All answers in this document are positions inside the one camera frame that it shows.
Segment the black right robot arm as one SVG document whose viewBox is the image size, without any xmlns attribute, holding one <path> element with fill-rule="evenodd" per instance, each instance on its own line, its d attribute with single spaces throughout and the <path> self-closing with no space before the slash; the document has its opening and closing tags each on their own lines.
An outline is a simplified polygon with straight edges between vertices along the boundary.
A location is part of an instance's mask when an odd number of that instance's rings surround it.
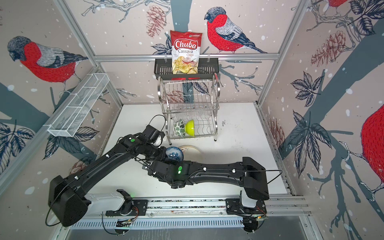
<svg viewBox="0 0 384 240">
<path fill-rule="evenodd" d="M 250 157 L 232 164 L 202 164 L 192 161 L 153 161 L 148 175 L 167 183 L 172 189 L 200 183 L 221 183 L 245 189 L 253 200 L 269 200 L 266 169 Z"/>
</svg>

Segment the lime green bowl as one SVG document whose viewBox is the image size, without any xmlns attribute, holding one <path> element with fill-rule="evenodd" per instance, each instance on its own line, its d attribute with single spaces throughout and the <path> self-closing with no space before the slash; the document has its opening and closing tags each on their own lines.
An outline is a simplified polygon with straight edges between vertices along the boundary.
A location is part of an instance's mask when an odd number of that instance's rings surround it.
<svg viewBox="0 0 384 240">
<path fill-rule="evenodd" d="M 190 120 L 185 124 L 185 132 L 191 137 L 195 136 L 195 121 Z"/>
</svg>

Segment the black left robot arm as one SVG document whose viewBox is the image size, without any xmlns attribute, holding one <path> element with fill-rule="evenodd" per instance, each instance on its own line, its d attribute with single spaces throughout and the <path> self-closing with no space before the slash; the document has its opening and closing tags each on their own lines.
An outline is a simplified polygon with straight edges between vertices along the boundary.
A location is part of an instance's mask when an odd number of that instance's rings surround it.
<svg viewBox="0 0 384 240">
<path fill-rule="evenodd" d="M 53 212 L 64 227 L 77 223 L 92 203 L 86 194 L 113 170 L 139 155 L 150 160 L 165 158 L 165 148 L 161 147 L 165 135 L 147 125 L 142 133 L 122 137 L 111 150 L 78 173 L 53 178 L 48 196 L 49 212 Z"/>
</svg>

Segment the white floral plate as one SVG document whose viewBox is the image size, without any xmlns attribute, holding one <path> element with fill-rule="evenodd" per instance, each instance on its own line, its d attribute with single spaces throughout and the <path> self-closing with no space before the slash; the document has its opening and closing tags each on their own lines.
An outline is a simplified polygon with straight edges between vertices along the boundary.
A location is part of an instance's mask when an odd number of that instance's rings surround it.
<svg viewBox="0 0 384 240">
<path fill-rule="evenodd" d="M 191 145 L 183 145 L 179 147 L 184 154 L 201 154 L 201 151 Z"/>
</svg>

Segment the green leaf pattern bowl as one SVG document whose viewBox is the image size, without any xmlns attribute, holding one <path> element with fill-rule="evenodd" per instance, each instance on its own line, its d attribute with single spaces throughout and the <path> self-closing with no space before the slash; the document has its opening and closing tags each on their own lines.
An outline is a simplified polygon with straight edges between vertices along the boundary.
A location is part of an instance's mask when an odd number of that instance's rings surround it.
<svg viewBox="0 0 384 240">
<path fill-rule="evenodd" d="M 184 138 L 186 136 L 185 122 L 179 119 L 174 122 L 174 135 L 176 137 Z"/>
</svg>

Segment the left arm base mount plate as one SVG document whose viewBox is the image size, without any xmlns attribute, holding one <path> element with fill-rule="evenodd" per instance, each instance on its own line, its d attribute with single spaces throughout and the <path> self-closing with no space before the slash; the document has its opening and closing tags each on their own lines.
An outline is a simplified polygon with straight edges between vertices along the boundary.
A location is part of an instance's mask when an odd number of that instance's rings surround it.
<svg viewBox="0 0 384 240">
<path fill-rule="evenodd" d="M 116 211 L 106 211 L 107 217 L 125 217 L 125 216 L 145 216 L 148 208 L 148 200 L 133 199 L 129 203 L 124 203 Z"/>
</svg>

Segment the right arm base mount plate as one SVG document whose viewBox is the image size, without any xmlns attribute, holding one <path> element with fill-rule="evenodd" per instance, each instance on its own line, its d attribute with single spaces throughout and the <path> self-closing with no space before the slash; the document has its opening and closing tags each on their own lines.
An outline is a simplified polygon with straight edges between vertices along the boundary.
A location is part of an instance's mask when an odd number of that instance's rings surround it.
<svg viewBox="0 0 384 240">
<path fill-rule="evenodd" d="M 240 217 L 250 217 L 251 215 L 266 215 L 266 205 L 262 200 L 256 201 L 253 208 L 245 207 L 240 198 L 225 199 L 225 207 L 228 215 L 237 215 Z"/>
</svg>

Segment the blue floral white bowl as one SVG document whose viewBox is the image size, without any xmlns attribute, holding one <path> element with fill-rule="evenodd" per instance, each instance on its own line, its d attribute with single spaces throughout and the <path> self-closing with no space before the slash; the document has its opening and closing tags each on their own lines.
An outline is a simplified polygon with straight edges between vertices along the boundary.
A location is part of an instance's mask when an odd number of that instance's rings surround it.
<svg viewBox="0 0 384 240">
<path fill-rule="evenodd" d="M 182 162 L 184 160 L 184 153 L 180 148 L 169 147 L 166 149 L 167 158 L 173 161 Z"/>
</svg>

